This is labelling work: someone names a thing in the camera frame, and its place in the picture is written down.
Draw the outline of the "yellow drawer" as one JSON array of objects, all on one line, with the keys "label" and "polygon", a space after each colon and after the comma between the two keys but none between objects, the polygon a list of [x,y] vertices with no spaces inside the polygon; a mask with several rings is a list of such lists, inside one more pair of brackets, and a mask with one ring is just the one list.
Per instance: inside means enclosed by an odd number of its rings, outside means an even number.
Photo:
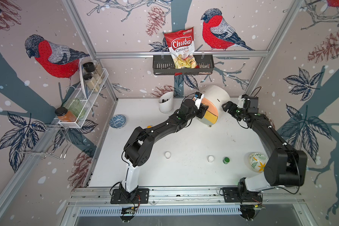
[{"label": "yellow drawer", "polygon": [[213,125],[217,122],[218,117],[216,117],[215,115],[211,114],[210,112],[206,112],[205,116],[204,116],[207,120],[209,120],[210,122],[213,123]]}]

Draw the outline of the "pink top drawer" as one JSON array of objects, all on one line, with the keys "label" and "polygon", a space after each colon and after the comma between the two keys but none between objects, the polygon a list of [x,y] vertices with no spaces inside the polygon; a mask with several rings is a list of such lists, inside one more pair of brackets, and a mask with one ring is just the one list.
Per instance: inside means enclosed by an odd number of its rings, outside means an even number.
[{"label": "pink top drawer", "polygon": [[209,108],[207,111],[218,117],[218,109],[211,101],[209,101],[207,98],[204,98],[202,100],[202,104],[208,105]]}]

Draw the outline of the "round white drawer cabinet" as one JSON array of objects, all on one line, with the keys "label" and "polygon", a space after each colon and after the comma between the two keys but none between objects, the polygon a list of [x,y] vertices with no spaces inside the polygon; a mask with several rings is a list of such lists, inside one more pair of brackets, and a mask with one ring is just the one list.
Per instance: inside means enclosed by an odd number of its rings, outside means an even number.
[{"label": "round white drawer cabinet", "polygon": [[230,96],[224,89],[216,85],[210,85],[200,91],[200,93],[204,96],[201,103],[209,108],[204,117],[199,120],[211,127],[224,113],[222,106],[230,101]]}]

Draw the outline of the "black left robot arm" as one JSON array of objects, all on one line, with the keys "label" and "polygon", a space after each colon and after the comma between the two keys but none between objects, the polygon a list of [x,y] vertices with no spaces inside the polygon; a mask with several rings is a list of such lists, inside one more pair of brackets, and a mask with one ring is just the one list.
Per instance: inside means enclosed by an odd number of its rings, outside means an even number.
[{"label": "black left robot arm", "polygon": [[165,136],[176,133],[190,125],[194,118],[202,119],[209,105],[200,99],[185,99],[168,119],[154,127],[135,128],[123,149],[124,161],[128,164],[125,180],[120,189],[126,196],[135,195],[138,188],[139,168],[144,165],[152,152],[153,145]]}]

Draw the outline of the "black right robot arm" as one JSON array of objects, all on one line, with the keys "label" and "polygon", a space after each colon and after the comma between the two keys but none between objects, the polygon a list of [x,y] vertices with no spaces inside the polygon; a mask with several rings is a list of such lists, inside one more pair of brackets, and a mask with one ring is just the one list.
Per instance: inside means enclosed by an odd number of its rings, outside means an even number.
[{"label": "black right robot arm", "polygon": [[228,101],[222,105],[222,109],[237,121],[246,122],[248,128],[260,138],[269,157],[262,173],[239,181],[240,193],[258,193],[275,187],[285,190],[287,187],[300,188],[304,185],[308,161],[304,151],[297,150],[287,143],[273,128],[269,119],[258,113],[257,108],[240,108]]}]

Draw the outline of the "grey bottom drawer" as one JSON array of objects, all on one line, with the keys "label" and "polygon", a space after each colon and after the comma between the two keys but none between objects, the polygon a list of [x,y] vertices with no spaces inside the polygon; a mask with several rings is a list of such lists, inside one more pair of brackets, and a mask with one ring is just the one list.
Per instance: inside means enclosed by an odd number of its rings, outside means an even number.
[{"label": "grey bottom drawer", "polygon": [[210,122],[209,120],[207,120],[205,117],[203,117],[203,118],[197,118],[198,119],[198,121],[200,121],[201,123],[203,123],[203,124],[205,124],[205,125],[207,125],[207,126],[212,126],[213,125],[213,123],[212,122]]}]

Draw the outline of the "green paint can right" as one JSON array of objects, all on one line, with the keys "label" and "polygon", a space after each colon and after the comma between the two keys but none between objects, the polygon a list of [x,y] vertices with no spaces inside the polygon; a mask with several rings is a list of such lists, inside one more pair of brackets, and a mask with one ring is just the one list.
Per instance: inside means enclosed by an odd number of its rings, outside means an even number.
[{"label": "green paint can right", "polygon": [[228,157],[224,157],[223,158],[223,163],[224,164],[229,164],[229,162],[230,162],[230,158],[228,158]]}]

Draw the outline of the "white utensil holder cup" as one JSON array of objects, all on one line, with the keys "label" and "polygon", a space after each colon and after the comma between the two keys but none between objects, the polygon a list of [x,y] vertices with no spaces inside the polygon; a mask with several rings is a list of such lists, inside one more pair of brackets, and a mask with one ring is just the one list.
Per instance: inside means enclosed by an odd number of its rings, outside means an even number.
[{"label": "white utensil holder cup", "polygon": [[170,113],[173,110],[174,92],[170,91],[159,98],[159,110],[162,113]]}]

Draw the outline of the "floral patterned plate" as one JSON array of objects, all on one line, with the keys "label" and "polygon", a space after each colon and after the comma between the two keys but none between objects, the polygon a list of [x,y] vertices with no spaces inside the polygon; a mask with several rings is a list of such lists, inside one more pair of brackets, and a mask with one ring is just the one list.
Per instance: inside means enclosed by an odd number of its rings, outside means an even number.
[{"label": "floral patterned plate", "polygon": [[262,153],[251,153],[249,155],[249,165],[254,172],[262,173],[267,161],[268,158]]}]

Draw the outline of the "red Chuba chips bag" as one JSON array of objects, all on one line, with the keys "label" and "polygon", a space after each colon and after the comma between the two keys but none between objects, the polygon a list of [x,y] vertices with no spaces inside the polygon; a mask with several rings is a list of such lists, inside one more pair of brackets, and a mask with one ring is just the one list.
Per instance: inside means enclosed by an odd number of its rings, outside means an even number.
[{"label": "red Chuba chips bag", "polygon": [[196,68],[194,28],[164,34],[175,69]]}]

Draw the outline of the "blue patterned bowl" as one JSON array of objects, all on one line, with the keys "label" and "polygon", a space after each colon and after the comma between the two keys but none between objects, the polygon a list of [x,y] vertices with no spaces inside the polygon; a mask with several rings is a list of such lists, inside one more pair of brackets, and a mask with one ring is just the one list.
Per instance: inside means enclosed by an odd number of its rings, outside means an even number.
[{"label": "blue patterned bowl", "polygon": [[124,115],[114,115],[109,122],[111,128],[120,129],[126,124],[126,117]]}]

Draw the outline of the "black lid spice jar lower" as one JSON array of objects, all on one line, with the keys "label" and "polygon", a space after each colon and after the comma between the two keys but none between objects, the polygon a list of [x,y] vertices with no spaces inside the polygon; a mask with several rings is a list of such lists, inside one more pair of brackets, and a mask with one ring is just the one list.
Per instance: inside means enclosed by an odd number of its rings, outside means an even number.
[{"label": "black lid spice jar lower", "polygon": [[99,86],[97,84],[97,81],[95,80],[91,73],[85,74],[83,76],[83,79],[90,90],[92,90],[93,92],[99,92]]}]

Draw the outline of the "black lid spice jar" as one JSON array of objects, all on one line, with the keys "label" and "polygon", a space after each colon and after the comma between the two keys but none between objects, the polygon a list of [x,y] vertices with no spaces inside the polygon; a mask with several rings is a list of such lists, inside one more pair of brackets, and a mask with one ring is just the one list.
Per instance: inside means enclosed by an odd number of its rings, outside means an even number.
[{"label": "black lid spice jar", "polygon": [[86,73],[90,73],[93,76],[93,78],[98,82],[98,84],[101,84],[103,82],[93,62],[84,63],[83,68],[86,71]]},{"label": "black lid spice jar", "polygon": [[99,92],[99,86],[97,84],[97,81],[95,80],[91,73],[85,74],[83,76],[83,79],[90,90],[92,90],[93,92]]}]

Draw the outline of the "black lid spice jar upper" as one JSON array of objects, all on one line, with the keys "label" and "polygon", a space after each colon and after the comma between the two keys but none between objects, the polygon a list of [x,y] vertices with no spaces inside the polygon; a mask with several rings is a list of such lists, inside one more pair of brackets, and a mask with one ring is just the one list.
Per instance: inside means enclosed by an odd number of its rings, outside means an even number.
[{"label": "black lid spice jar upper", "polygon": [[84,63],[83,68],[86,71],[86,73],[90,73],[93,76],[93,78],[98,82],[98,84],[101,84],[103,82],[93,62]]}]

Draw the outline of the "green glass cup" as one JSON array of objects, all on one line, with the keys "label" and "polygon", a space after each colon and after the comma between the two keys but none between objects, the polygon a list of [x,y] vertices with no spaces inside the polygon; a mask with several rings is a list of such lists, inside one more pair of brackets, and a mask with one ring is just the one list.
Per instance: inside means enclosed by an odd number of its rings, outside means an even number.
[{"label": "green glass cup", "polygon": [[83,118],[85,115],[85,108],[83,102],[81,102],[78,98],[67,100],[63,107],[65,107],[68,111],[72,112],[76,118]]}]

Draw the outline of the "orange sauce jar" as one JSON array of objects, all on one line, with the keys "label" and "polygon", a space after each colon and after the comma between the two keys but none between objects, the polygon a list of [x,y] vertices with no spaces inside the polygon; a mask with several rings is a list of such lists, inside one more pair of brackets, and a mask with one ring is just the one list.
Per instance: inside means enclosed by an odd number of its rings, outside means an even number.
[{"label": "orange sauce jar", "polygon": [[75,122],[77,120],[77,117],[65,107],[57,108],[55,114],[63,122]]}]

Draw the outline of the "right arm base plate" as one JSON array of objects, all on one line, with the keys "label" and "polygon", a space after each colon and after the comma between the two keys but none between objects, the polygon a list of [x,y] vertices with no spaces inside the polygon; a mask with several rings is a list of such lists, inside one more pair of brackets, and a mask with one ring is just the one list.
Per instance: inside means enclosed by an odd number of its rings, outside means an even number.
[{"label": "right arm base plate", "polygon": [[263,201],[261,192],[240,192],[237,187],[223,187],[219,193],[224,197],[225,203],[262,203]]}]

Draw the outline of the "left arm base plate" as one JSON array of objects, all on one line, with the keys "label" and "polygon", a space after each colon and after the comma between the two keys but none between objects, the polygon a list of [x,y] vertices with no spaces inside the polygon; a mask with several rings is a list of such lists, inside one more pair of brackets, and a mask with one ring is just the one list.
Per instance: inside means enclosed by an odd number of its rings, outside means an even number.
[{"label": "left arm base plate", "polygon": [[112,192],[111,204],[147,204],[149,198],[148,188],[137,188],[131,193],[123,188],[115,189]]}]

